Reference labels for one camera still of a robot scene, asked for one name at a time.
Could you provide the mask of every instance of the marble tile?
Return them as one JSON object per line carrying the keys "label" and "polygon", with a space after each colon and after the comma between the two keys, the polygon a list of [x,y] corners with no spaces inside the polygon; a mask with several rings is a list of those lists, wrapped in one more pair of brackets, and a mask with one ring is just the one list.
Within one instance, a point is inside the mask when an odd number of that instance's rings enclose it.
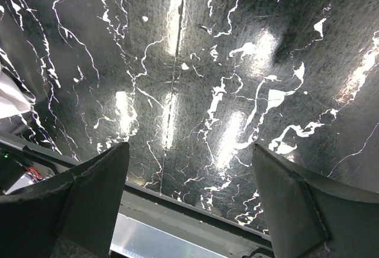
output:
{"label": "marble tile", "polygon": [[0,128],[267,232],[258,142],[379,191],[377,0],[0,0],[0,56],[33,104]]}

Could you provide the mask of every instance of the white object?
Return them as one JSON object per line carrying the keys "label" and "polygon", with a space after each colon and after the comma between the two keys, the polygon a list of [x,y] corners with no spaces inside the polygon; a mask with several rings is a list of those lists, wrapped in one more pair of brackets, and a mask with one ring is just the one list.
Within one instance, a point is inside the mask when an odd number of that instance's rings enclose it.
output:
{"label": "white object", "polygon": [[30,103],[13,80],[0,70],[0,119],[29,112]]}

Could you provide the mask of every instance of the glossy black surface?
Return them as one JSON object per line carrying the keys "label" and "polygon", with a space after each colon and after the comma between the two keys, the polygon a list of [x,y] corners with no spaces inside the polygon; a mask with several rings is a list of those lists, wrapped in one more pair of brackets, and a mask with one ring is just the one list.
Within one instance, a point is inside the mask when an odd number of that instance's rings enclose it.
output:
{"label": "glossy black surface", "polygon": [[378,0],[1,0],[1,129],[265,231],[253,142],[379,191]]}

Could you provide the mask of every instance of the white cloth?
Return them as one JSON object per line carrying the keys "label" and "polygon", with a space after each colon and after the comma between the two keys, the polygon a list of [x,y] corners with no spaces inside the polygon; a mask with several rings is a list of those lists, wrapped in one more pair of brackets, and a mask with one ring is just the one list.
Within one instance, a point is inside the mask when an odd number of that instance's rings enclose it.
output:
{"label": "white cloth", "polygon": [[0,69],[0,119],[29,112],[30,103],[14,81]]}

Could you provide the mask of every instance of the metal frame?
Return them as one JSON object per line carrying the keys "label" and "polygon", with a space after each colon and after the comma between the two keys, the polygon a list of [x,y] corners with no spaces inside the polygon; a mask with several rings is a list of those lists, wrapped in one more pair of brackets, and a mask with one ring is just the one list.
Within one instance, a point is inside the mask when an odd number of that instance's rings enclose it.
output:
{"label": "metal frame", "polygon": [[[78,164],[70,157],[0,132],[0,148],[55,174]],[[273,257],[270,237],[126,182],[111,250],[130,257]]]}

